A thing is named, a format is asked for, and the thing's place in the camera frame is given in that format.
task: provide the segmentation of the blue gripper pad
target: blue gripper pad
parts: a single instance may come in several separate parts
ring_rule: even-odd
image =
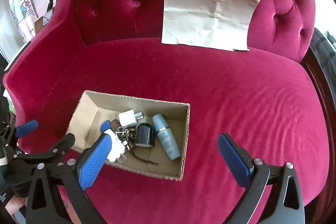
[[[38,127],[37,120],[31,120],[29,122],[26,122],[25,124],[19,126],[16,128],[15,137],[16,138],[22,138],[29,133],[33,132]]]
[[[111,149],[110,135],[101,134],[95,143],[80,155],[76,166],[76,174],[79,185],[83,190],[93,185]]]
[[[103,122],[100,126],[100,133],[104,133],[107,129],[112,129],[111,127],[111,121],[106,120]]]
[[[248,188],[251,185],[251,172],[253,169],[250,170],[239,155],[238,150],[240,148],[227,133],[219,135],[217,145],[237,184],[240,187]]]

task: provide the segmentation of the sofa armrest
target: sofa armrest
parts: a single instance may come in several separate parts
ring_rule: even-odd
[[[58,0],[51,21],[4,75],[4,86],[16,109],[16,125],[38,120],[59,75],[85,46],[74,0]]]

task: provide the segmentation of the light blue bottle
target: light blue bottle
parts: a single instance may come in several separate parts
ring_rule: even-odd
[[[157,137],[170,160],[181,157],[174,135],[164,117],[161,114],[156,114],[152,120]]]

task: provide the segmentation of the cardboard box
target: cardboard box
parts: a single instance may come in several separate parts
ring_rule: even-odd
[[[118,118],[118,114],[133,109],[136,113],[144,115],[141,122],[152,124],[155,114],[162,114],[167,120],[177,145],[181,152],[181,158],[171,161],[164,151],[159,139],[155,138],[155,146],[152,148],[136,147],[134,153],[145,159],[157,162],[158,165],[148,164],[134,158],[129,152],[125,153],[127,160],[120,158],[118,162],[106,161],[106,164],[114,167],[142,174],[145,176],[163,178],[169,180],[181,180],[184,172],[184,162],[188,141],[190,105],[99,93],[90,90],[84,91],[77,108],[71,118],[67,133],[71,132],[76,137],[72,149],[82,152],[91,147],[100,135],[100,125],[105,120]]]
[[[37,35],[50,21],[54,8],[48,11],[43,17],[39,17],[35,23],[35,35]]]

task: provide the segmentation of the crumpled paper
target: crumpled paper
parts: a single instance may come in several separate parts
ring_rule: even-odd
[[[162,43],[248,51],[260,0],[164,0]]]

